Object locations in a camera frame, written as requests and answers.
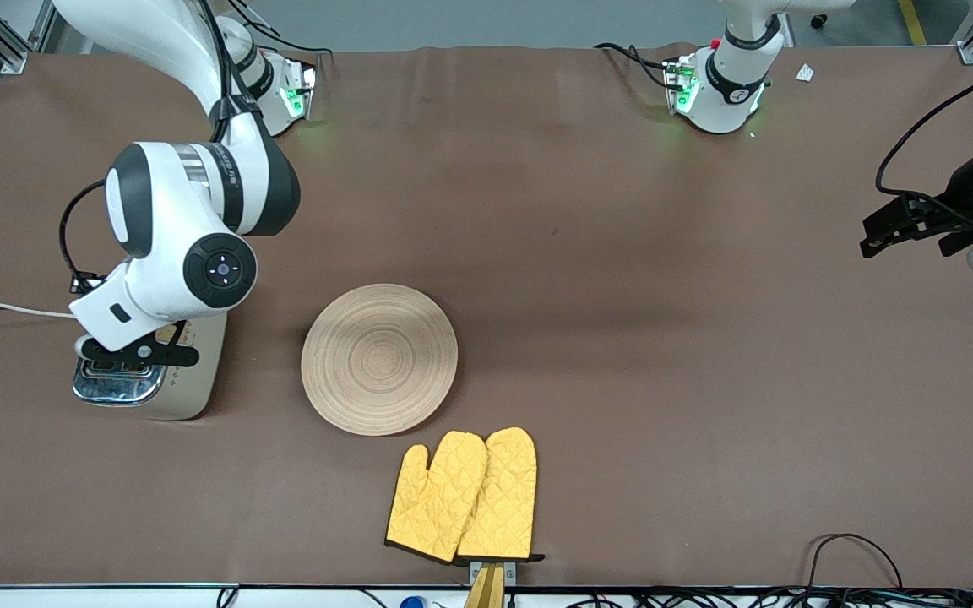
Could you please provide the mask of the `round wooden plate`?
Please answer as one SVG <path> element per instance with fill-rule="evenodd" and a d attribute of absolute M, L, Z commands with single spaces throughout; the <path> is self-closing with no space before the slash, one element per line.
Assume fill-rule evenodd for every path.
<path fill-rule="evenodd" d="M 457 361 L 453 324 L 435 301 L 405 285 L 366 285 L 313 320 L 302 343 L 302 388 L 341 431 L 399 435 L 435 415 Z"/>

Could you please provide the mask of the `silver beige two-slot toaster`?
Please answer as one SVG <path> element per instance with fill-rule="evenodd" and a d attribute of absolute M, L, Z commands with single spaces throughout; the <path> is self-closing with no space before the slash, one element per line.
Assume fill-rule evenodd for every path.
<path fill-rule="evenodd" d="M 80 357 L 71 381 L 73 395 L 82 403 L 133 413 L 138 418 L 185 421 L 204 412 L 219 370 L 226 334 L 227 315 L 189 320 L 184 331 L 167 326 L 155 334 L 160 344 L 175 338 L 179 349 L 190 347 L 199 354 L 192 366 L 159 365 L 152 357 L 143 361 L 92 361 Z"/>

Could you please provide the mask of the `brown table cover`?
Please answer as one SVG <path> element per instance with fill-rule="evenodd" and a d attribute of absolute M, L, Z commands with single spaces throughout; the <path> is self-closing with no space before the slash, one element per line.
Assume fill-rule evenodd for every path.
<path fill-rule="evenodd" d="M 383 543 L 402 455 L 521 426 L 545 555 L 522 584 L 799 584 L 850 532 L 910 586 L 973 586 L 973 272 L 934 239 L 858 247 L 881 159 L 972 84 L 956 52 L 784 51 L 729 136 L 598 51 L 327 74 L 202 418 L 80 403 L 77 324 L 0 312 L 0 584 L 451 584 Z M 374 284 L 426 294 L 459 346 L 435 415 L 386 437 L 301 377 L 313 320 Z"/>

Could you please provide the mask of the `yellow quilted oven mitt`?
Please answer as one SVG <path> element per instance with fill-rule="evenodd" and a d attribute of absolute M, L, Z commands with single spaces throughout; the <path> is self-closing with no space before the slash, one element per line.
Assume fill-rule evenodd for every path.
<path fill-rule="evenodd" d="M 456 557 L 489 462 L 474 432 L 447 432 L 430 451 L 403 454 L 387 522 L 386 546 L 440 563 Z"/>
<path fill-rule="evenodd" d="M 459 561 L 541 562 L 532 551 L 538 459 L 530 434 L 520 427 L 486 440 L 487 467 L 470 523 L 457 546 Z"/>

